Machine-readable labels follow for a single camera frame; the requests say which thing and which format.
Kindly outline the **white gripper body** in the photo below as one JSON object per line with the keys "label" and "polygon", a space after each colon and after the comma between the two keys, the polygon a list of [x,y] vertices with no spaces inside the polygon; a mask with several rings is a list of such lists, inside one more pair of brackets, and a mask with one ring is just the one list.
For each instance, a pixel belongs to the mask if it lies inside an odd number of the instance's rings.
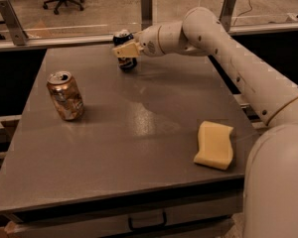
{"label": "white gripper body", "polygon": [[158,57],[161,54],[158,30],[158,26],[151,26],[138,33],[138,41],[143,48],[143,54],[148,57]]}

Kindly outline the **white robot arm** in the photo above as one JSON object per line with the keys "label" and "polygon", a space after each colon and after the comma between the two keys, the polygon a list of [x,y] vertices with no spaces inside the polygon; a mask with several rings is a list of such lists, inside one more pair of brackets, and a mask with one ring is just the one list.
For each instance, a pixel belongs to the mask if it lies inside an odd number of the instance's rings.
{"label": "white robot arm", "polygon": [[207,8],[151,26],[113,48],[119,58],[213,56],[268,127],[248,155],[243,238],[298,238],[298,85],[235,41]]}

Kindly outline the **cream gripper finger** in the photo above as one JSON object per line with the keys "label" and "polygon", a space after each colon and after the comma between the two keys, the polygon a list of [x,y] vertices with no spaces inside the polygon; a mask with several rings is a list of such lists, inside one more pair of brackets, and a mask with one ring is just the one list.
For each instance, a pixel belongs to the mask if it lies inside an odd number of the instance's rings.
{"label": "cream gripper finger", "polygon": [[119,40],[114,42],[113,53],[117,58],[138,58],[144,47],[134,40],[121,43]]}

